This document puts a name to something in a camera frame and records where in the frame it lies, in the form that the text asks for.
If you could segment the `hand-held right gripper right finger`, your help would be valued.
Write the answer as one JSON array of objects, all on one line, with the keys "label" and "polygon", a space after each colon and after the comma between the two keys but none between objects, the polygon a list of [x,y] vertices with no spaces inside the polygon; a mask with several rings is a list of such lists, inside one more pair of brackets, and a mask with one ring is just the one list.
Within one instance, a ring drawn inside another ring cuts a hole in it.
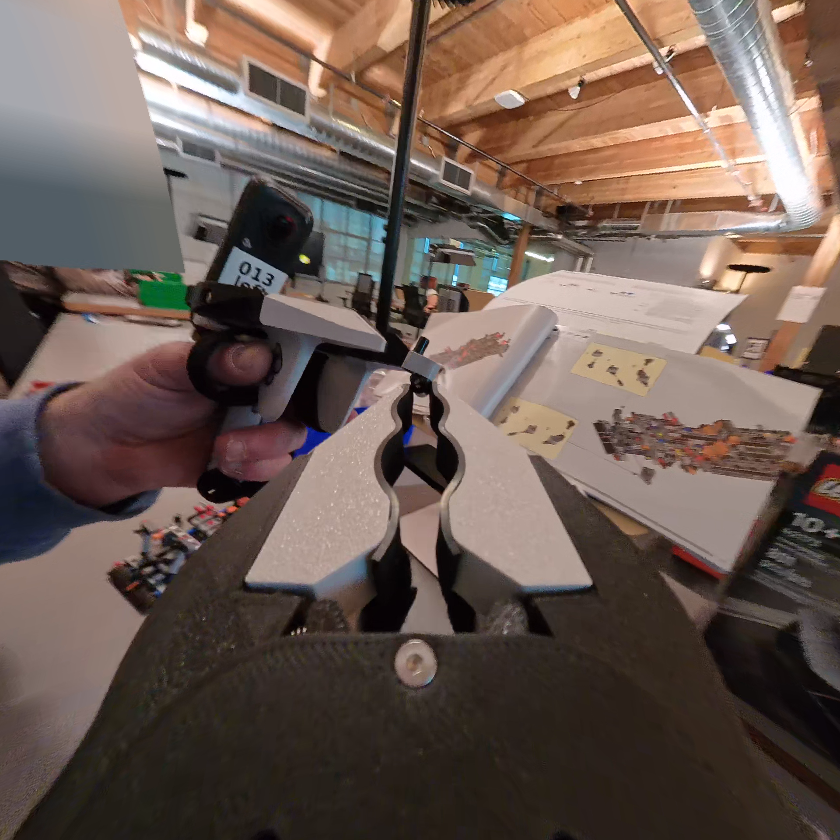
[{"label": "hand-held right gripper right finger", "polygon": [[437,436],[437,578],[456,632],[478,632],[511,608],[594,586],[528,452],[441,385],[430,393]]}]

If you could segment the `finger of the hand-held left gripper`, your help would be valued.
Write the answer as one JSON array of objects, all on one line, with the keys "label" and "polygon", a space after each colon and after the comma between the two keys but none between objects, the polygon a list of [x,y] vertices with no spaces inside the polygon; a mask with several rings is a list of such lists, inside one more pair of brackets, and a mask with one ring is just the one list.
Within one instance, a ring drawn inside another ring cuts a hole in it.
[{"label": "finger of the hand-held left gripper", "polygon": [[316,349],[348,354],[383,366],[399,368],[408,346],[398,332],[383,334],[351,308],[338,308],[322,301],[268,295],[259,310],[267,329],[293,333],[313,340]]}]

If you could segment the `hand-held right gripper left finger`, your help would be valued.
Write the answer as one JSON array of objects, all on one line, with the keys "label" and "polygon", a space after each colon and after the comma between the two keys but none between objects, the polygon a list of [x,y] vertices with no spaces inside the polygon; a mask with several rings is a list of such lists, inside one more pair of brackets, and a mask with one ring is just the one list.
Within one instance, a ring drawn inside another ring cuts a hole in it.
[{"label": "hand-held right gripper left finger", "polygon": [[403,384],[316,447],[246,586],[336,602],[364,632],[399,631],[408,614],[408,556],[394,485],[407,428]]}]

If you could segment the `black lego connector piece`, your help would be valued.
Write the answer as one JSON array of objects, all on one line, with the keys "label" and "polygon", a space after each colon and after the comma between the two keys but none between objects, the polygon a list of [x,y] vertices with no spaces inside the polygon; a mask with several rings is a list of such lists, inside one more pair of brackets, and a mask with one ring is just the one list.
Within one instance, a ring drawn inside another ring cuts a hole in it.
[{"label": "black lego connector piece", "polygon": [[[427,355],[428,346],[429,346],[428,338],[425,335],[421,334],[421,335],[418,336],[418,338],[415,341],[414,346],[410,350],[413,350],[415,352],[418,352],[420,354],[425,355],[426,357],[430,357],[431,359],[433,359],[430,355]],[[414,413],[421,412],[421,410],[418,409],[418,405],[423,400],[426,401],[425,402],[426,411],[428,411],[428,398],[429,398],[429,396],[432,392],[432,386],[433,386],[434,382],[435,381],[432,381],[432,382],[423,381],[423,380],[420,380],[418,377],[414,377],[412,375],[409,376],[409,385],[411,387],[411,393],[413,394],[413,400],[414,400],[414,403],[413,403],[413,412]]]}]

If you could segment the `lego car chassis model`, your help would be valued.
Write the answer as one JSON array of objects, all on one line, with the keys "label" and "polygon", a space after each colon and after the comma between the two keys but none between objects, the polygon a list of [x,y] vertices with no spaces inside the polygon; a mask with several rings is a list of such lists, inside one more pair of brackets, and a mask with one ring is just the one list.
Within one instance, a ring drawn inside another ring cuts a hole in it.
[{"label": "lego car chassis model", "polygon": [[190,516],[174,516],[160,528],[142,521],[134,531],[140,550],[111,567],[111,585],[138,614],[146,615],[195,551],[248,503],[249,497],[220,505],[204,503],[195,506]]}]

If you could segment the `person's left forearm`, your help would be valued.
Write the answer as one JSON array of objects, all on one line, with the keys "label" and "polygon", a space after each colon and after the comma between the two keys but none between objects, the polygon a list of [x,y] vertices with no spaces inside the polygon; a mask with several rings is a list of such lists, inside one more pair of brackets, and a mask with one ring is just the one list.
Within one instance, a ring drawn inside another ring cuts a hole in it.
[{"label": "person's left forearm", "polygon": [[36,395],[1,404],[1,563],[25,561],[57,546],[73,530],[128,520],[146,512],[161,489],[110,506],[81,505],[48,483],[39,449],[39,420],[56,396],[78,382],[53,385]]}]

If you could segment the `dark lego set box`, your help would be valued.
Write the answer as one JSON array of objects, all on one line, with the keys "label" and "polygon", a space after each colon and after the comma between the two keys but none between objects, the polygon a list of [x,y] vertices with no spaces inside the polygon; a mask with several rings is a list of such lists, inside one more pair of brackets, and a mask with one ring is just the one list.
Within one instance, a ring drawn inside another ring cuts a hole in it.
[{"label": "dark lego set box", "polygon": [[705,639],[735,697],[838,766],[838,454],[794,478]]}]

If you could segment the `person's left hand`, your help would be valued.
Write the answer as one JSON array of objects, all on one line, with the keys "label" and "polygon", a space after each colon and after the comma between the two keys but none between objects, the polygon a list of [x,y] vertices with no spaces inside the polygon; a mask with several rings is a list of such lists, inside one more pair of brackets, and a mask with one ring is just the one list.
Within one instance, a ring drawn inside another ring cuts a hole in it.
[{"label": "person's left hand", "polygon": [[163,343],[53,396],[38,420],[45,481],[103,509],[144,492],[195,487],[207,466],[237,480],[279,474],[306,439],[281,418],[222,430],[221,409],[193,387],[189,342]]}]

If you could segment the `white air vent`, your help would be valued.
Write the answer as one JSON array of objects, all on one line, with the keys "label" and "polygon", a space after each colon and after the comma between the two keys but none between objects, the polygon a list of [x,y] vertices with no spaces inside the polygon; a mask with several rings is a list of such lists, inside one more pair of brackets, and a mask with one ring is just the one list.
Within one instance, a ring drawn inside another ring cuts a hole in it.
[{"label": "white air vent", "polygon": [[471,195],[476,181],[475,171],[467,165],[444,156],[441,159],[437,182],[461,195]]},{"label": "white air vent", "polygon": [[258,61],[242,59],[245,95],[303,121],[309,120],[310,91],[302,82],[276,73]]}]

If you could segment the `black pole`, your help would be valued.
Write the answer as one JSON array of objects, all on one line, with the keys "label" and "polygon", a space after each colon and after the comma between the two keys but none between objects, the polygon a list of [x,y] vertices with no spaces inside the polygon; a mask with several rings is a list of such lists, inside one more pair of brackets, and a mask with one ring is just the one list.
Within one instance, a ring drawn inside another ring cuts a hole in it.
[{"label": "black pole", "polygon": [[406,186],[411,171],[413,135],[417,120],[419,89],[421,87],[431,7],[431,1],[414,1],[412,5],[400,117],[392,166],[390,201],[386,219],[381,280],[376,300],[374,321],[377,332],[384,338],[387,338],[389,333],[396,264],[404,217]]}]

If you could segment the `instruction booklet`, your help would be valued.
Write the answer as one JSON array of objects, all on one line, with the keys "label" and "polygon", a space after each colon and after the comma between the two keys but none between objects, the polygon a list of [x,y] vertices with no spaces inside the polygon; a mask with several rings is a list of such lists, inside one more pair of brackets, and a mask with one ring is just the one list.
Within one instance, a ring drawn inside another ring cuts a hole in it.
[{"label": "instruction booklet", "polygon": [[819,398],[698,354],[741,300],[562,270],[423,332],[444,384],[512,442],[727,573]]}]

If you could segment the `black wall monitor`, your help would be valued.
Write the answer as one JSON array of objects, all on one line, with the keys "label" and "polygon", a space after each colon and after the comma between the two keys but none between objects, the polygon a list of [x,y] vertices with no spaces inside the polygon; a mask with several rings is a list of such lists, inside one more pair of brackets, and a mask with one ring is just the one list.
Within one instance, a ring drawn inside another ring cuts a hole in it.
[{"label": "black wall monitor", "polygon": [[321,277],[326,238],[322,232],[312,232],[301,247],[301,252],[290,273],[294,277]]}]

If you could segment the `silver ventilation duct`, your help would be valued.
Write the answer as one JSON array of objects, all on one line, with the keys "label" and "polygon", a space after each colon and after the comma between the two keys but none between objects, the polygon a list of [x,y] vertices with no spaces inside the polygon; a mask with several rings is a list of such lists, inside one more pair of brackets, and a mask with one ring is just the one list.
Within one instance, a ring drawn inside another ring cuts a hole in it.
[{"label": "silver ventilation duct", "polygon": [[794,117],[794,85],[770,2],[689,1],[689,6],[763,152],[784,208],[770,231],[813,226],[823,215],[823,200]]},{"label": "silver ventilation duct", "polygon": [[[136,65],[146,74],[176,85],[220,108],[240,112],[275,129],[324,144],[357,161],[365,161],[385,171],[391,170],[396,142],[387,135],[358,125],[318,104],[307,105],[306,115],[301,116],[270,103],[250,92],[247,73],[206,58],[155,29],[140,28],[137,35],[130,38]],[[552,234],[561,232],[556,216],[547,215],[495,186],[479,181],[475,175],[472,175],[466,191],[459,189],[454,182],[444,179],[445,163],[443,157],[413,152],[409,179],[436,193],[495,212],[511,221],[527,223]]]}]

